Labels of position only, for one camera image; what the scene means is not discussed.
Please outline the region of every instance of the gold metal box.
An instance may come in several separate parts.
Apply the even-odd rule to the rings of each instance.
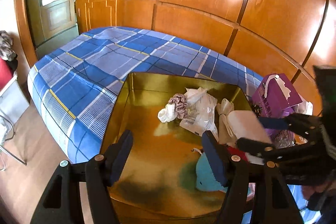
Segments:
[[[179,126],[180,120],[161,123],[159,110],[185,88],[208,89],[220,103],[233,102],[236,110],[250,110],[236,85],[173,75],[133,72],[126,78],[110,116],[101,153],[125,129],[134,143],[120,180],[109,189],[122,223],[211,223],[225,194],[196,189],[196,163],[201,138]],[[215,123],[218,126],[218,114]]]

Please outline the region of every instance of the white wall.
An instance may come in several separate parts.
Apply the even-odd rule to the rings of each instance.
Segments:
[[[5,30],[13,38],[13,50],[18,55],[17,80],[23,84],[27,81],[30,68],[19,38],[14,0],[0,0],[0,30]]]

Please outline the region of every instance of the chair leg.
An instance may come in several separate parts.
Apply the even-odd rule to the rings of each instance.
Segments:
[[[6,148],[4,148],[2,145],[0,145],[0,150],[5,152],[6,154],[12,156],[14,159],[16,159],[17,161],[19,161],[20,163],[22,163],[23,165],[27,165],[27,163],[21,159],[19,159],[17,156],[15,156],[14,154],[12,154],[11,152],[9,152]]]

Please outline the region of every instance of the blue plaid bedsheet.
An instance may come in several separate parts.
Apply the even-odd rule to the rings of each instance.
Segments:
[[[172,35],[98,28],[44,56],[28,88],[51,135],[73,163],[99,153],[121,86],[132,71],[239,85],[251,96],[262,77],[218,52]]]

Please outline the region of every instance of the gift box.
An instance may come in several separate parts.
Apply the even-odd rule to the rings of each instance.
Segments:
[[[284,73],[266,75],[252,96],[252,102],[261,107],[262,117],[282,118],[294,112],[302,99]],[[279,131],[266,129],[269,136]]]

